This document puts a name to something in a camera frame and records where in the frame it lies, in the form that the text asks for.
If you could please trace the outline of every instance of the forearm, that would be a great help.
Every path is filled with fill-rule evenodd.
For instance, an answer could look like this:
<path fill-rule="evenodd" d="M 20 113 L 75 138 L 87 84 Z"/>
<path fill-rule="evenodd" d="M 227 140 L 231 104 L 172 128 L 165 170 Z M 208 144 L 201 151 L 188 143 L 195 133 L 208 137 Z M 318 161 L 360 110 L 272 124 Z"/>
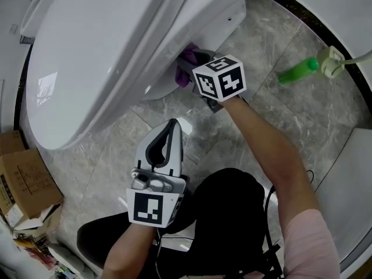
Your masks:
<path fill-rule="evenodd" d="M 131 224 L 111 248 L 102 279 L 137 278 L 155 237 L 155 228 Z"/>
<path fill-rule="evenodd" d="M 240 98 L 231 98 L 223 106 L 275 186 L 282 226 L 305 209 L 318 209 L 306 170 L 293 144 Z"/>

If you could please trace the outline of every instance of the toilet bowl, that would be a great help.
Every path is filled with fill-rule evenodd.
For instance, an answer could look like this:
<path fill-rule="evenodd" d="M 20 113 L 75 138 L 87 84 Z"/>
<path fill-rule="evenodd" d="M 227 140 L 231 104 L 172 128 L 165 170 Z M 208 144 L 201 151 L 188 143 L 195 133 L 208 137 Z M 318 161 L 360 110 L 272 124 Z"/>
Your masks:
<path fill-rule="evenodd" d="M 23 36 L 35 38 L 41 22 L 53 0 L 32 0 L 23 17 L 20 33 Z"/>
<path fill-rule="evenodd" d="M 215 50 L 245 17 L 245 0 L 54 0 L 26 84 L 33 134 L 63 149 L 142 99 L 177 88 L 174 61 L 194 42 Z"/>

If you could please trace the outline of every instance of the white wall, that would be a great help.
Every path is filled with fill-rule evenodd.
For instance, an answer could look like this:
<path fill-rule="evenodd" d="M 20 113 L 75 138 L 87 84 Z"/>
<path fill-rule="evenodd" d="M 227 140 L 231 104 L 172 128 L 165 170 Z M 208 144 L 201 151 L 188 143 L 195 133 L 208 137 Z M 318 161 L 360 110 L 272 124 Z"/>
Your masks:
<path fill-rule="evenodd" d="M 49 279 L 53 271 L 31 258 L 12 241 L 7 232 L 0 229 L 0 264 L 14 270 L 18 279 Z"/>
<path fill-rule="evenodd" d="M 19 80 L 29 45 L 20 45 L 20 26 L 31 0 L 0 0 L 0 80 L 5 80 L 1 95 L 1 132 L 13 130 L 14 109 Z M 15 35 L 9 34 L 18 25 Z"/>
<path fill-rule="evenodd" d="M 332 31 L 355 58 L 372 49 L 372 0 L 297 0 Z M 372 89 L 372 60 L 358 64 Z"/>

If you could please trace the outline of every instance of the gray tile floor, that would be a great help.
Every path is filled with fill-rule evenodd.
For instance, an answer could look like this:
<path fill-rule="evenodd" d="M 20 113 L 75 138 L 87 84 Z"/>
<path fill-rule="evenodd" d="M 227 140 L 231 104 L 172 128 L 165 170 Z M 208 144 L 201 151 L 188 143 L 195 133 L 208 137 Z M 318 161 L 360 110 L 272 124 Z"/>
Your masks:
<path fill-rule="evenodd" d="M 315 173 L 316 188 L 352 129 L 366 127 L 370 113 L 347 72 L 332 81 L 313 74 L 302 81 L 279 85 L 278 72 L 315 56 L 325 45 L 299 19 L 272 0 L 246 0 L 246 4 L 246 19 L 219 51 L 243 61 L 248 87 L 243 96 L 299 148 L 306 168 Z M 137 144 L 152 127 L 181 117 L 192 126 L 189 135 L 183 134 L 183 173 L 191 177 L 192 189 L 224 167 L 247 171 L 270 189 L 269 180 L 226 111 L 212 114 L 190 90 L 179 88 L 160 100 L 141 101 L 112 126 L 63 151 L 48 151 L 37 145 L 23 105 L 21 125 L 28 143 L 39 147 L 65 195 L 57 237 L 78 253 L 79 226 L 124 212 L 120 200 L 126 198 L 125 189 L 130 185 Z M 275 202 L 270 205 L 269 226 L 272 240 L 282 244 Z M 192 228 L 179 235 L 192 236 Z M 177 249 L 183 249 L 180 244 L 186 247 L 191 244 L 189 240 L 179 239 L 164 243 Z"/>

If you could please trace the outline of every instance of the green spray bottle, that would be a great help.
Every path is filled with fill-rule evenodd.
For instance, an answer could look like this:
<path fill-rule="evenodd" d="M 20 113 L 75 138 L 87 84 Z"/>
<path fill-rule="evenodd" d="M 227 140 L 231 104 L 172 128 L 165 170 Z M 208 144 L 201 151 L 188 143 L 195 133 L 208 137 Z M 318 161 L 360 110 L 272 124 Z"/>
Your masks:
<path fill-rule="evenodd" d="M 285 73 L 279 74 L 279 83 L 287 84 L 302 77 L 306 77 L 309 74 L 316 72 L 319 68 L 319 62 L 316 58 L 307 58 L 304 61 L 298 63 L 295 67 L 289 69 Z"/>

